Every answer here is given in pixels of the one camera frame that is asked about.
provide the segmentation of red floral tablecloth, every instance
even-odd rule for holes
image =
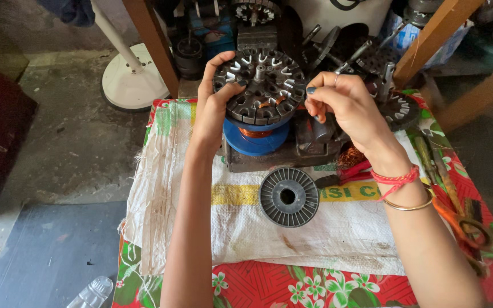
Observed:
[[[427,106],[416,93],[412,93],[423,108],[420,129],[433,134],[436,143],[448,148],[443,152],[446,168],[456,185],[460,200],[469,197],[482,203],[483,224],[493,234],[493,216],[486,203],[476,190],[465,168],[448,140],[428,111]],[[173,100],[153,102],[149,116],[149,127],[153,123],[156,107],[168,107]],[[419,134],[419,130],[408,131],[409,137]],[[435,194],[443,204],[452,207],[448,196],[442,189]],[[120,245],[120,268],[117,277],[113,308],[159,307],[162,277],[141,277],[139,262],[141,249],[123,241]],[[493,246],[481,252],[488,270],[486,278],[481,279],[486,298],[493,301]],[[191,281],[183,282],[183,291]],[[264,262],[246,261],[223,264],[213,269],[214,307],[385,307],[415,305],[416,298],[406,276],[370,275],[332,269],[309,268],[304,266],[278,265]]]

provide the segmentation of scissors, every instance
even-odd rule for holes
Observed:
[[[480,222],[453,212],[447,206],[443,205],[438,198],[433,198],[433,206],[439,215],[450,224],[456,238],[472,248],[473,254],[478,254],[478,250],[484,250],[493,245],[493,238],[490,232]],[[469,254],[465,252],[464,254],[471,267],[475,270],[476,275],[484,277],[486,266]]]

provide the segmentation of dark cloth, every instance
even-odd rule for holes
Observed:
[[[90,0],[37,0],[47,11],[56,14],[60,21],[78,27],[94,24],[94,12]]]

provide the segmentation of clear plastic bottle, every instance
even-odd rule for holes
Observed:
[[[67,305],[67,308],[100,308],[112,290],[111,279],[104,276],[96,277]]]

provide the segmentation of wooden post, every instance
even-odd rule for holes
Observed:
[[[493,106],[493,74],[447,108],[438,111],[435,118],[445,133],[481,115]]]
[[[484,0],[445,0],[403,55],[393,80],[398,89],[427,63],[446,40],[463,24]]]
[[[159,70],[165,85],[173,98],[178,98],[178,86],[180,80],[174,70],[174,60],[161,29],[159,20],[149,0],[122,0],[129,12],[138,33],[147,51],[153,59],[153,63]]]

